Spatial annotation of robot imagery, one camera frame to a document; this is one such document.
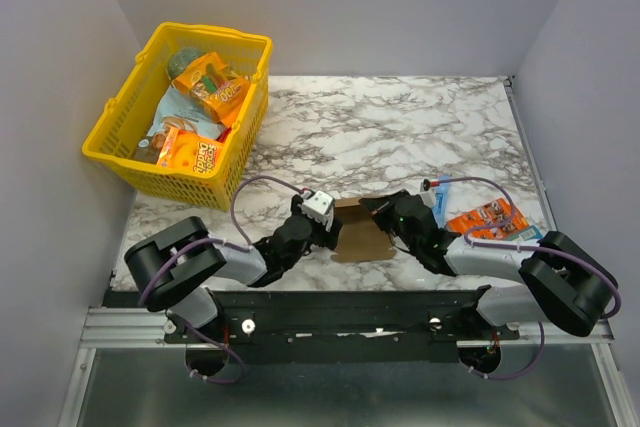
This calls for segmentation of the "brown cardboard paper box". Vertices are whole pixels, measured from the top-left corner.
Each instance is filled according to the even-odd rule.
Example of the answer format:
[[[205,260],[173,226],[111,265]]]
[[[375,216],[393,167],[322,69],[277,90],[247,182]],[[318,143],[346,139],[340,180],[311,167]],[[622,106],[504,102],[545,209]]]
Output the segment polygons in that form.
[[[335,218],[343,224],[331,260],[337,263],[386,261],[396,255],[388,236],[372,220],[360,198],[336,201]]]

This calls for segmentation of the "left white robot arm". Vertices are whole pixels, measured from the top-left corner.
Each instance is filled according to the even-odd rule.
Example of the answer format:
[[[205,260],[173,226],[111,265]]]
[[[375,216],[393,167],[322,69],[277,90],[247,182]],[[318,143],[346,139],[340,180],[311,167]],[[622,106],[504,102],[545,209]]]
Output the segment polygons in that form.
[[[342,222],[330,228],[303,214],[292,214],[272,235],[243,247],[214,238],[201,218],[191,216],[135,244],[124,261],[150,312],[169,310],[187,323],[201,342],[214,340],[222,327],[222,306],[203,283],[230,279],[250,288],[282,278],[313,246],[334,250]]]

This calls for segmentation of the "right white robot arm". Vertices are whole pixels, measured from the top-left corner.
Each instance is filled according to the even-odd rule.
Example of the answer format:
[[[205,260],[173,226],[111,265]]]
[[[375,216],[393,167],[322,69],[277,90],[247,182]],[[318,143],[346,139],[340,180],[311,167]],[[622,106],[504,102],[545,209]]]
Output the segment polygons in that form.
[[[476,305],[461,312],[461,329],[471,338],[513,322],[550,322],[587,337],[621,307],[615,278],[561,232],[524,242],[474,240],[439,227],[423,197],[405,190],[359,202],[429,272],[511,282],[509,288],[486,289]]]

